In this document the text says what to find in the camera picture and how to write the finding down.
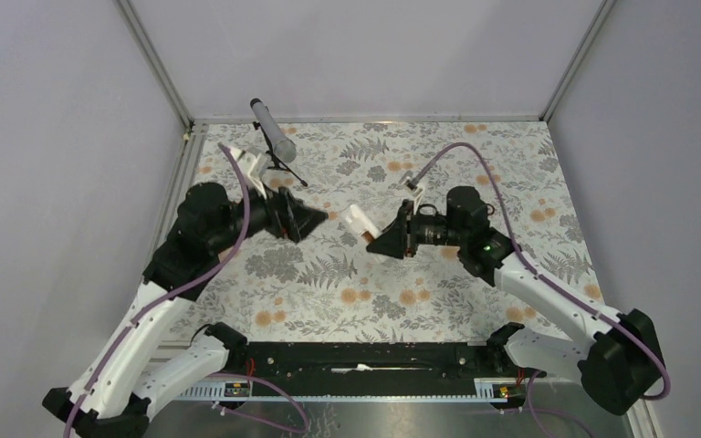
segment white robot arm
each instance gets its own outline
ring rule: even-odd
[[[367,245],[367,252],[375,255],[402,259],[415,256],[418,245],[459,246],[458,259],[472,276],[528,303],[570,338],[545,336],[509,323],[490,337],[488,345],[503,348],[514,365],[577,382],[601,407],[615,414],[626,412],[660,379],[651,358],[624,334],[625,330],[632,333],[662,361],[652,321],[638,310],[624,315],[582,296],[533,257],[516,251],[507,236],[490,226],[492,207],[480,199],[476,189],[459,186],[450,190],[445,215],[431,205],[417,203],[404,201],[396,218],[382,231],[356,205],[341,217]],[[574,300],[556,293],[555,288]]]
[[[259,179],[269,160],[264,155],[234,148],[229,152],[253,188],[248,191],[251,219],[247,237],[265,230],[298,243],[328,218],[325,212],[295,199],[287,188],[275,192],[266,187]],[[218,254],[233,246],[241,234],[244,210],[242,204],[227,199],[219,184],[208,182],[190,188],[166,241],[143,273],[136,298],[103,351],[69,387],[50,390],[44,407],[64,422],[73,417],[79,436],[141,436],[154,415],[176,395],[223,369],[231,346],[241,339],[231,336],[219,323],[179,356],[142,376],[167,330],[211,279],[200,278],[218,266]],[[193,281],[200,283],[153,305]]]

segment gray cylinder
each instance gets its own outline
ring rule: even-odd
[[[259,99],[252,99],[251,110],[254,111],[254,116],[259,121],[262,130],[273,143],[273,152],[276,156],[282,162],[293,162],[297,158],[297,146],[280,130],[265,104]]]

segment black mount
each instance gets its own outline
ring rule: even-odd
[[[404,201],[393,222],[367,245],[367,252],[401,259],[415,256],[418,245],[459,246],[458,259],[466,271],[495,286],[494,271],[514,249],[508,237],[490,226],[488,212],[494,211],[468,186],[447,193],[445,215],[429,203],[415,211],[413,201]]]
[[[225,371],[254,375],[275,383],[291,396],[475,396],[475,378],[517,377],[518,367],[503,345],[469,345],[465,342],[247,342],[224,323],[206,334],[233,345]],[[336,372],[359,364],[374,372]],[[524,370],[530,375],[533,370]],[[252,395],[275,396],[263,385]],[[517,407],[509,400],[498,409]]]
[[[286,187],[275,192],[265,186],[265,190],[267,196],[248,191],[251,218],[247,237],[265,230],[299,243],[329,218],[325,212],[307,207]],[[179,205],[165,243],[146,266],[144,281],[172,290],[196,279],[219,263],[218,254],[235,243],[242,226],[243,203],[231,203],[223,186],[215,182],[193,186]],[[207,282],[181,297],[195,301],[205,285]]]
[[[259,124],[258,121],[254,122],[254,130],[261,130],[259,129],[262,125]],[[267,136],[267,133],[265,130],[261,130],[262,135],[265,137],[265,143],[267,143],[267,152],[265,152],[267,155],[270,156],[270,159],[273,161],[273,165],[267,167],[271,171],[282,171],[282,172],[289,172],[292,175],[294,175],[295,178],[299,181],[300,184],[302,184],[303,187],[308,187],[308,182],[303,180],[302,178],[299,177],[294,171],[291,170],[290,167],[288,167],[284,162],[282,162],[277,156],[275,151],[273,151],[273,143],[270,141],[270,138]]]
[[[68,388],[53,388],[49,390],[41,405],[60,421],[65,422],[71,413],[74,403],[70,400]],[[112,418],[99,419],[94,410],[83,412],[79,410],[74,417],[74,430],[81,438],[138,438],[146,433],[149,427],[149,417],[146,408],[152,401],[140,399],[131,394],[128,406]]]

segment floral pattern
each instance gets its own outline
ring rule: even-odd
[[[312,123],[282,129],[298,145],[290,166],[309,187],[276,171],[267,171],[265,183],[287,186],[330,219],[299,245],[264,233],[248,239],[171,328],[166,343],[185,343],[198,327],[219,320],[262,341],[484,340],[510,320],[563,336],[536,309],[471,277],[457,261],[457,248],[423,245],[412,259],[380,262],[338,220],[356,203],[386,226],[407,197],[398,183],[404,173],[419,171],[455,141],[477,146],[492,176],[457,149],[424,178],[425,202],[444,212],[450,188],[473,184],[497,206],[494,178],[522,247],[580,292],[602,299],[545,123]],[[209,127],[195,182],[219,182],[239,199],[219,141],[260,151],[266,145],[251,125]],[[500,214],[491,222],[502,229]]]

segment gray wall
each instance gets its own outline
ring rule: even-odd
[[[133,0],[195,117],[538,115],[601,0]]]
[[[182,129],[111,1],[0,0],[0,437],[133,297]]]
[[[550,124],[602,290],[654,319],[666,438],[701,436],[701,5],[619,2]]]

